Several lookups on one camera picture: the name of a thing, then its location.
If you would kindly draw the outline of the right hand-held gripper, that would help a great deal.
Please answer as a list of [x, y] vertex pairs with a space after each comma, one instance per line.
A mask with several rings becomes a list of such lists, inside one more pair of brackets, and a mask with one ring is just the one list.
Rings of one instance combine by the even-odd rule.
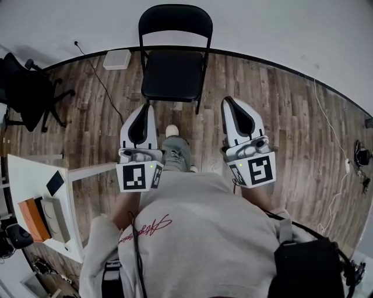
[[276, 180], [275, 153], [261, 116], [246, 102], [225, 97], [221, 112], [227, 144], [221, 148], [223, 159], [239, 186], [254, 188]]

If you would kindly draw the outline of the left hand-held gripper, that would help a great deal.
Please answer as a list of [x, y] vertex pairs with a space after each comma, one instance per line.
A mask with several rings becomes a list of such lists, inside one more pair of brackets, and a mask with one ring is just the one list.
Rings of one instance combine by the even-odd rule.
[[[154, 109], [143, 104], [133, 111], [121, 128], [121, 143], [156, 144]], [[158, 188], [164, 168], [162, 150], [120, 148], [116, 165], [119, 189], [123, 193], [146, 192]]]

